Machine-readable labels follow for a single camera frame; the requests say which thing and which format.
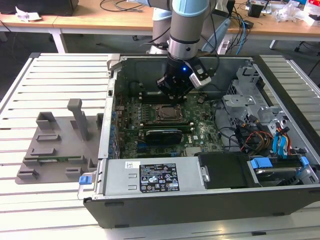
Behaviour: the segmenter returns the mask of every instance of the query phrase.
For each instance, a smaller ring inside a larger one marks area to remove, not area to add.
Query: white slatted surface
[[[283,88],[320,134],[320,96],[306,80],[282,56],[262,56]],[[264,87],[274,105],[279,105],[267,86]]]
[[[78,183],[17,185],[15,177],[34,136],[39,112],[72,116],[67,110],[70,98],[82,99],[87,116],[104,112],[107,59],[106,54],[40,56],[19,80],[0,114],[1,240],[5,231],[97,225],[77,198]]]
[[[14,178],[40,111],[71,116],[66,110],[68,99],[81,98],[87,116],[103,112],[107,58],[106,54],[42,54],[32,62],[0,114],[0,240],[258,239],[251,236],[253,231],[267,231],[259,238],[264,240],[320,236],[320,203],[283,217],[102,229],[77,199],[76,182],[17,185]],[[35,72],[41,67],[48,72]],[[57,67],[93,67],[99,72],[90,72],[86,78],[83,71],[61,68],[58,72]]]

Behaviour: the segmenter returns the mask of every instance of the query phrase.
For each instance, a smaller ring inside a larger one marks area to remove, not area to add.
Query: blue cable
[[[238,48],[238,51],[236,51],[236,55],[238,55],[238,53],[240,52],[242,46],[244,45],[244,39],[245,39],[245,32],[246,32],[246,26],[245,26],[245,22],[240,19],[241,22],[242,22],[242,27],[243,27],[243,33],[242,33],[242,39],[241,39],[241,43],[240,43],[240,46]]]

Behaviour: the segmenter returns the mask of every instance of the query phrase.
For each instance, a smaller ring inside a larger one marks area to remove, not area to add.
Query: motherboard
[[[117,96],[120,158],[193,157],[222,151],[212,119],[214,103],[199,93],[188,94],[179,104]]]

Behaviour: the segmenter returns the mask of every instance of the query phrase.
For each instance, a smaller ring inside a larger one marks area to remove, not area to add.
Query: desk
[[[276,46],[277,40],[320,42],[320,27],[309,26],[304,21],[298,19],[296,22],[276,22],[270,14],[263,13],[259,18],[249,17],[245,6],[240,6],[240,4],[244,2],[246,1],[237,0],[235,7],[244,20],[254,23],[248,36],[249,39],[272,40],[270,45],[271,49]],[[237,21],[233,19],[224,40],[230,40],[238,31],[239,25]]]
[[[248,12],[242,10],[237,0],[236,8],[243,18],[254,23],[249,39],[287,40],[320,42],[320,27],[308,26],[298,20],[294,22],[277,23],[271,15],[261,14],[260,18],[246,17]],[[73,16],[43,16],[43,21],[24,23],[14,15],[1,15],[0,20],[13,32],[51,33],[59,53],[67,53],[63,34],[106,34],[106,35],[152,35],[153,9],[144,7],[142,13],[109,12],[100,8],[100,0],[79,0],[79,5]],[[123,3],[124,7],[133,6]],[[104,5],[113,9],[111,2]],[[238,33],[238,25],[232,21],[226,39]],[[0,25],[0,31],[8,30]]]

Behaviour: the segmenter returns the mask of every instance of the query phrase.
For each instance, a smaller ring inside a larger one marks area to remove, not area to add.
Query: power supply label
[[[140,191],[158,193],[179,191],[175,163],[140,165]]]

